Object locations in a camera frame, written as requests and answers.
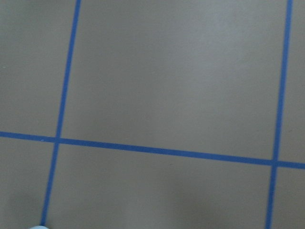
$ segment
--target concrete floor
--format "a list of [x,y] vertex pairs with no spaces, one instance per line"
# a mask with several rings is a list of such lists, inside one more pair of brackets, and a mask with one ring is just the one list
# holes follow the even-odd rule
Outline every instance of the concrete floor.
[[[41,220],[74,6],[0,0],[1,228]],[[297,163],[304,12],[295,0],[279,156]],[[83,1],[60,137],[113,144],[60,144],[46,226],[264,229],[271,166],[222,159],[273,158],[285,14],[285,0]],[[278,168],[273,229],[305,226],[304,177]]]

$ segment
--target gray floor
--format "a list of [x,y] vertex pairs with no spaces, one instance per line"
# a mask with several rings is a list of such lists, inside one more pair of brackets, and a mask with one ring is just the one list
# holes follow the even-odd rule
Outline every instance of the gray floor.
[[[0,0],[0,131],[55,136],[70,1]],[[81,4],[62,137],[271,159],[285,0]],[[294,1],[280,160],[305,163],[305,2]],[[39,224],[53,144],[0,138],[0,227]],[[305,226],[279,168],[274,229]],[[263,229],[270,167],[61,145],[50,229]]]

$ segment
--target gray surface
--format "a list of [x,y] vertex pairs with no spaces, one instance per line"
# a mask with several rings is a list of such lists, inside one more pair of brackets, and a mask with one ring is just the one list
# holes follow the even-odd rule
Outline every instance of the gray surface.
[[63,137],[271,158],[285,3],[84,1]]
[[0,227],[27,229],[40,221],[52,144],[0,138]]
[[274,229],[305,225],[305,171],[280,168],[274,203]]
[[[55,135],[74,1],[0,0],[0,131]],[[281,160],[304,158],[296,0]],[[271,158],[284,0],[83,1],[63,137]],[[52,144],[0,138],[0,228],[38,224]],[[264,228],[270,168],[61,146],[51,229]],[[304,227],[279,169],[273,229]]]
[[281,160],[305,162],[305,1],[295,1]]
[[267,166],[61,146],[52,229],[261,229]]
[[74,1],[0,0],[0,130],[54,135]]

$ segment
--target horizontal blue line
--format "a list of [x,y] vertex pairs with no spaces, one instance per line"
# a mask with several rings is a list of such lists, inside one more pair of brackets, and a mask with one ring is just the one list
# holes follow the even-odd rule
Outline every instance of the horizontal blue line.
[[0,131],[0,137],[8,137],[15,139],[23,139],[23,140],[31,140],[31,141],[41,141],[41,142],[55,142],[55,137],[46,137],[39,135],[26,135],[26,134],[18,134],[18,133],[10,133]]
[[[0,137],[31,140],[31,141],[41,141],[41,142],[51,142],[51,143],[55,142],[55,137],[18,134],[18,133],[3,132],[3,131],[0,131]],[[162,149],[162,148],[154,148],[154,147],[146,147],[146,146],[132,146],[132,145],[124,145],[124,144],[116,144],[116,143],[84,141],[84,140],[76,140],[76,139],[69,139],[69,138],[60,138],[59,143],[66,144],[66,145],[88,146],[88,147],[106,148],[106,149],[118,149],[118,150],[127,150],[127,151],[152,153],[152,154],[184,156],[184,157],[202,158],[202,159],[210,159],[210,160],[218,160],[218,161],[239,162],[239,163],[255,164],[255,165],[266,165],[266,166],[272,165],[272,160],[267,160],[267,159],[200,153],[200,152],[183,151],[183,150],[175,150],[175,149]],[[276,163],[276,166],[277,167],[286,167],[286,168],[305,169],[305,163],[289,162],[289,161],[278,161]]]

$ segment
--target white object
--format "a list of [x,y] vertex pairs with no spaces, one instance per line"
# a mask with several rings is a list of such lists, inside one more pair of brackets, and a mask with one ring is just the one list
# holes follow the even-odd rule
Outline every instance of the white object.
[[46,228],[44,226],[35,226],[35,227],[30,228],[30,229],[48,229],[48,228]]

